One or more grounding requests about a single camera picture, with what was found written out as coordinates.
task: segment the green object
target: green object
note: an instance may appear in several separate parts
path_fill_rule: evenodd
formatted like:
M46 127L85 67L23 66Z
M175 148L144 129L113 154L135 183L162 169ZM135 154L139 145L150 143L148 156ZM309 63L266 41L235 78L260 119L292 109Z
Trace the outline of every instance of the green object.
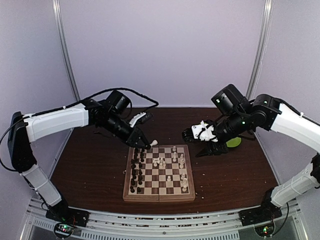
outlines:
M233 138L229 141L226 142L226 146L228 148L235 148L237 146L239 146L241 143L241 138L240 137L236 137L236 138Z

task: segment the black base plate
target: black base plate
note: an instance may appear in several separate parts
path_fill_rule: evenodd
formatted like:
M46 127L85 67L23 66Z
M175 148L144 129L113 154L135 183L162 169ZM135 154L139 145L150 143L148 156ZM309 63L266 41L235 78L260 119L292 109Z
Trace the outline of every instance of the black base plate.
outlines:
M271 211L270 209L262 208L260 206L239 212L242 226L248 226L252 224L256 225L272 219L280 218L281 216L282 212L280 208Z
M87 222L88 222L88 219L89 219L89 212L88 211L83 211L83 210L73 209L73 208L69 208L68 210L69 210L70 214L72 216L74 216L75 224L74 224L73 217L70 218L69 220L67 220L65 222L66 224L71 225L71 226L75 225L75 226L79 226L79 227L87 226ZM49 210L46 211L45 217L47 219L52 219L54 221L58 221L58 222L61 221L61 219L57 218Z

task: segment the robotic arm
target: robotic arm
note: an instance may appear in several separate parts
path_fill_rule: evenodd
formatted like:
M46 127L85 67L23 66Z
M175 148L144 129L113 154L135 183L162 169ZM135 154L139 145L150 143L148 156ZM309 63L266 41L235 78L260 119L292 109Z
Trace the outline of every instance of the robotic arm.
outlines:
M317 151L304 170L286 183L268 190L261 206L239 213L242 225L257 224L281 217L280 207L312 188L320 186L320 126L282 99L267 94L248 101L230 84L211 99L225 117L202 121L182 133L185 142L205 141L197 157L228 152L226 142L257 127L290 136Z
M30 143L63 130L95 125L110 131L130 147L150 149L147 138L136 125L145 123L152 115L141 112L127 123L120 115L129 103L129 98L114 90L101 101L90 98L68 108L25 115L16 112L12 116L8 137L12 166L43 199L48 207L47 218L85 227L89 213L69 208L62 194L37 164Z

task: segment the chess board frame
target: chess board frame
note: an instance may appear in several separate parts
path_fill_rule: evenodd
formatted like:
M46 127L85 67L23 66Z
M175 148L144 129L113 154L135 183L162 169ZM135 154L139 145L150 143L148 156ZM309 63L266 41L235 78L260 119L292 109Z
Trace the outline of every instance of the chess board frame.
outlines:
M188 145L159 145L154 148L173 148L176 146L177 148L183 148L184 158L185 158L185 170L188 179L188 193L180 193L180 194L130 194L130 184L131 184L131 159L134 157L134 148L129 148L127 164L126 164L126 173L124 179L124 187L123 187L123 200L125 202L153 202L153 203L169 203L169 202L192 202L196 198L194 179L192 175L192 167L189 155Z

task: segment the dark wooden table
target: dark wooden table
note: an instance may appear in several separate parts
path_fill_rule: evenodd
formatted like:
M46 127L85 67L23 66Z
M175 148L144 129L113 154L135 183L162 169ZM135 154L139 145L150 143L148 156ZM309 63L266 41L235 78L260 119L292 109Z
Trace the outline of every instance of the dark wooden table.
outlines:
M151 112L153 119L140 128L150 142L157 139L160 145L184 144L184 129L220 114L216 108L155 108ZM204 213L251 207L259 205L265 191L277 185L258 141L242 140L228 154L201 158L194 156L205 143L188 146L197 193L193 202L124 202L129 147L94 126L73 131L52 182L72 207L128 214Z

